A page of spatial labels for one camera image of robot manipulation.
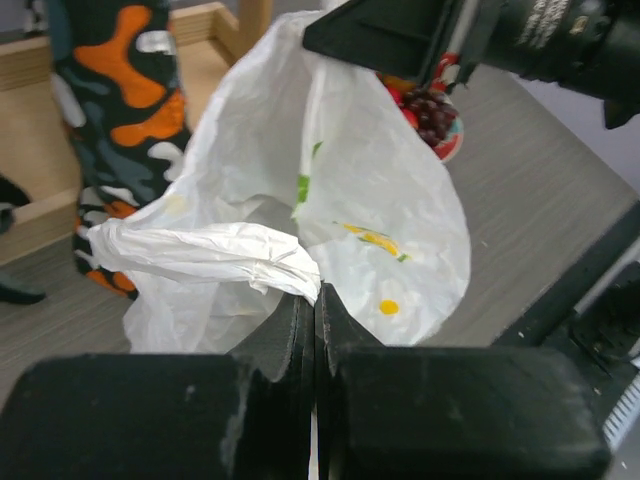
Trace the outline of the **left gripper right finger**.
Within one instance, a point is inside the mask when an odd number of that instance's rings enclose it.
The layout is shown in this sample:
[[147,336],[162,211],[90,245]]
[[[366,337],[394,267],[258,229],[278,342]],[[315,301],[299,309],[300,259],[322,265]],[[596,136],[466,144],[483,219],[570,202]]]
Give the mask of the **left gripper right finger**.
[[322,479],[599,479],[590,389],[545,348],[389,347],[324,284],[315,305]]

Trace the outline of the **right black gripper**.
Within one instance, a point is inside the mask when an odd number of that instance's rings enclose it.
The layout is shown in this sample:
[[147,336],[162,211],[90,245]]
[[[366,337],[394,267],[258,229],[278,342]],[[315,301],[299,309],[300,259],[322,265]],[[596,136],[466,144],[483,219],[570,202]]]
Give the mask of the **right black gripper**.
[[443,1],[347,1],[307,26],[302,46],[451,93],[468,83],[494,28],[494,1],[454,1],[446,20]]

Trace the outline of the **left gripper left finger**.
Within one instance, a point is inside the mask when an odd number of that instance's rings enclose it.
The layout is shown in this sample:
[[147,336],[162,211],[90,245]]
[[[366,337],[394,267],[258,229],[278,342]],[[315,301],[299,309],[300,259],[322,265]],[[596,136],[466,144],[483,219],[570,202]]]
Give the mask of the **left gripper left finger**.
[[314,312],[285,295],[226,354],[49,358],[1,413],[5,479],[304,479]]

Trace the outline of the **red cherry bunch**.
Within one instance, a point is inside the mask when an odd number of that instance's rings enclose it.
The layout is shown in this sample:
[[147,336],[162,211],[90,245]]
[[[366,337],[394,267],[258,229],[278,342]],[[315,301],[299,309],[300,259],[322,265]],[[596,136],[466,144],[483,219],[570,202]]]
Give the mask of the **red cherry bunch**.
[[377,77],[387,89],[396,106],[401,110],[411,127],[414,130],[418,130],[418,116],[407,106],[407,101],[405,100],[405,95],[413,90],[414,84],[399,77],[380,72],[377,73]]

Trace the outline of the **white plastic bag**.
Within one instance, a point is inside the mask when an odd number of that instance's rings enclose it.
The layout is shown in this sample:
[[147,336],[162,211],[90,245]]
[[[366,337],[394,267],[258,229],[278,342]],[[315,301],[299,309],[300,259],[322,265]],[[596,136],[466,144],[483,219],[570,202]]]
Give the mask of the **white plastic bag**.
[[302,48],[317,18],[281,16],[212,94],[166,192],[89,231],[137,289],[133,352],[227,352],[325,282],[387,345],[428,339],[461,302],[471,247],[447,169],[374,73]]

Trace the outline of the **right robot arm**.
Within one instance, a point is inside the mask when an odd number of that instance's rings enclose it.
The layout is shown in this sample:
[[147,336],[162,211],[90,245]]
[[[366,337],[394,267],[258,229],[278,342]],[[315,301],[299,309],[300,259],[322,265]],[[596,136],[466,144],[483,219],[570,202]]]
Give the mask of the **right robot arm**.
[[451,91],[488,65],[600,99],[604,123],[639,113],[639,4],[602,0],[347,1],[305,49]]

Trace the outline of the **purple grape bunch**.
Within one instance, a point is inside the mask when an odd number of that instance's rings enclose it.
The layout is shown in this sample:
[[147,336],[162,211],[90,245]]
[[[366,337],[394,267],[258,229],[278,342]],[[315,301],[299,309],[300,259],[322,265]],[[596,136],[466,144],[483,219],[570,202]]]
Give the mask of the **purple grape bunch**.
[[426,87],[405,92],[400,106],[410,125],[431,148],[447,139],[458,118],[458,111],[444,93]]

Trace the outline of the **red teal plate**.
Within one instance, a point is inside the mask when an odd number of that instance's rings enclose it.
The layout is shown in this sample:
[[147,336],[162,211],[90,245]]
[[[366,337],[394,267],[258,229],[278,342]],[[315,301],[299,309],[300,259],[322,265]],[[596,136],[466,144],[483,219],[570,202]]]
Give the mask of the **red teal plate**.
[[[430,87],[430,85],[429,86],[421,86],[421,85],[418,85],[418,84],[415,84],[415,83],[413,83],[413,84],[414,84],[414,88],[416,88],[416,87],[426,87],[427,89],[435,90],[435,89],[432,89]],[[452,103],[451,99],[449,98],[449,96],[445,92],[442,92],[442,93],[444,93],[446,95],[447,101],[455,108],[455,106],[453,105],[453,103]],[[462,141],[463,141],[463,134],[464,134],[464,128],[463,128],[463,124],[462,124],[462,120],[461,120],[460,114],[458,112],[458,118],[455,121],[451,131],[449,132],[449,135],[448,135],[447,139],[444,142],[440,143],[435,148],[431,148],[429,145],[428,146],[435,152],[435,154],[439,157],[439,159],[443,163],[446,163],[451,158],[453,158],[456,155],[456,153],[459,151],[459,149],[461,148]]]

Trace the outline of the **orange camouflage cloth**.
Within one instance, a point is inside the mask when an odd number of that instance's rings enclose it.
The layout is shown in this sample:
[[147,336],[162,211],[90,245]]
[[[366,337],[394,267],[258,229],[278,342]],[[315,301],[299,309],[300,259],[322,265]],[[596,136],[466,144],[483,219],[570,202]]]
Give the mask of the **orange camouflage cloth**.
[[95,258],[87,233],[160,198],[191,137],[166,1],[48,1],[51,84],[79,163],[72,250],[77,270],[134,299]]

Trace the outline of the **zebra print cloth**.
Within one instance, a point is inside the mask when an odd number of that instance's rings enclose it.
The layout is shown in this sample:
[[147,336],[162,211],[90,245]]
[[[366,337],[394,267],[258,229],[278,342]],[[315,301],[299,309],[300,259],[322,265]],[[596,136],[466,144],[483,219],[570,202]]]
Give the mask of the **zebra print cloth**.
[[[9,235],[1,240],[1,264],[17,257],[17,237],[10,234],[16,222],[15,212],[31,203],[29,195],[12,180],[1,175],[1,235]],[[17,277],[1,270],[1,302],[14,305],[32,305],[46,298],[46,293],[32,284],[24,283]]]

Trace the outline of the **wooden clothes rack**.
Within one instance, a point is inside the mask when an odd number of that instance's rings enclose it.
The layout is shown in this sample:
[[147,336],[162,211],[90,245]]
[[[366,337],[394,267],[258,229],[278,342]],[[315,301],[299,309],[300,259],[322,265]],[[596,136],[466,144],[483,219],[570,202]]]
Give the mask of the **wooden clothes rack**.
[[[227,70],[265,33],[273,6],[241,1],[231,12],[212,2],[173,11],[191,125]],[[15,212],[10,234],[19,252],[8,262],[70,235],[75,217],[80,174],[51,98],[49,73],[46,38],[2,45],[1,172],[31,198]]]

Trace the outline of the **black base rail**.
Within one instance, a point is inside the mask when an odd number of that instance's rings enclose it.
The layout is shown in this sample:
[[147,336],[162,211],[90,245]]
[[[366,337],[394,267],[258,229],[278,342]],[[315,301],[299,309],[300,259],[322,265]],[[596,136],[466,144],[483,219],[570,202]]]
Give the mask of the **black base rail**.
[[639,352],[639,205],[634,204],[494,342],[556,349],[605,412],[631,385]]

